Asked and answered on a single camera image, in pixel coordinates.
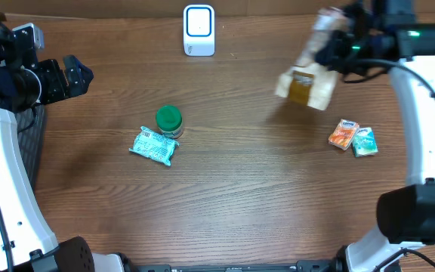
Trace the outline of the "teal wet wipes pack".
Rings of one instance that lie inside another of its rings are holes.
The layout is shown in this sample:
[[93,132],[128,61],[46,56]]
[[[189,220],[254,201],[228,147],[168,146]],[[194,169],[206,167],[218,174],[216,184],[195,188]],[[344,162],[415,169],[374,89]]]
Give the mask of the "teal wet wipes pack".
[[133,146],[129,151],[170,166],[175,148],[179,146],[180,144],[176,140],[141,126],[140,133],[134,139]]

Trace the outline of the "orange packet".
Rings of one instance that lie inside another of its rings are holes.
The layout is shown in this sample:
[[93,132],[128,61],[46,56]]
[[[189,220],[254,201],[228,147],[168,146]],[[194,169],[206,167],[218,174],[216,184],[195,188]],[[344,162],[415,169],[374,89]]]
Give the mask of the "orange packet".
[[359,124],[357,122],[342,119],[330,134],[328,142],[342,150],[347,150],[358,130]]

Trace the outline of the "teal tissue pack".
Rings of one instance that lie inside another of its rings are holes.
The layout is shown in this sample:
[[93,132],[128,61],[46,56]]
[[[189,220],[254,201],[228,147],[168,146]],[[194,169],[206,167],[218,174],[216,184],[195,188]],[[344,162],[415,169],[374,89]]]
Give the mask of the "teal tissue pack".
[[353,138],[355,157],[373,156],[378,152],[375,135],[370,127],[360,128]]

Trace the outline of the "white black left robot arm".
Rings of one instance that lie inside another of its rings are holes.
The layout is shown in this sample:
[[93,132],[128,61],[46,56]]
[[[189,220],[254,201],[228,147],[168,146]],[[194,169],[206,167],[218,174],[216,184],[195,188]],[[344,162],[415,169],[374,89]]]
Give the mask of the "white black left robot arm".
[[85,94],[94,75],[76,57],[40,61],[42,31],[0,21],[0,271],[122,271],[80,236],[59,242],[35,200],[20,152],[16,115]]

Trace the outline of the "green lid seasoning jar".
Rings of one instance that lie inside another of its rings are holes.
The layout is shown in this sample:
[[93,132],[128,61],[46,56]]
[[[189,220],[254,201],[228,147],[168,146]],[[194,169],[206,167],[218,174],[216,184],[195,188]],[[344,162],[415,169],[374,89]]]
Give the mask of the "green lid seasoning jar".
[[172,105],[165,105],[157,111],[156,124],[167,138],[177,139],[184,132],[182,114],[177,107]]

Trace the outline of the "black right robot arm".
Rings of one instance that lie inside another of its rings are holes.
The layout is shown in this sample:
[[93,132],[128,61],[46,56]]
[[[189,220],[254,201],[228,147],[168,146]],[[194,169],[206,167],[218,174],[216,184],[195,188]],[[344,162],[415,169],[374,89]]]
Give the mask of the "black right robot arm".
[[344,246],[322,271],[398,271],[404,255],[435,244],[435,23],[419,23],[411,0],[360,1],[343,8],[348,28],[336,30],[316,62],[343,76],[386,74],[403,117],[406,184],[377,202],[377,224]]

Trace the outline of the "white brown snack pouch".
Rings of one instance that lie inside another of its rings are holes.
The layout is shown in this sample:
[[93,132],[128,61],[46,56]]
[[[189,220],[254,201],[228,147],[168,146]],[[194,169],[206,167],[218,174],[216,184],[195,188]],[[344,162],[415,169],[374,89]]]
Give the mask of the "white brown snack pouch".
[[331,40],[333,31],[346,28],[347,18],[341,9],[320,9],[313,25],[313,34],[295,64],[279,76],[275,95],[316,110],[326,110],[338,73],[317,63],[315,56]]

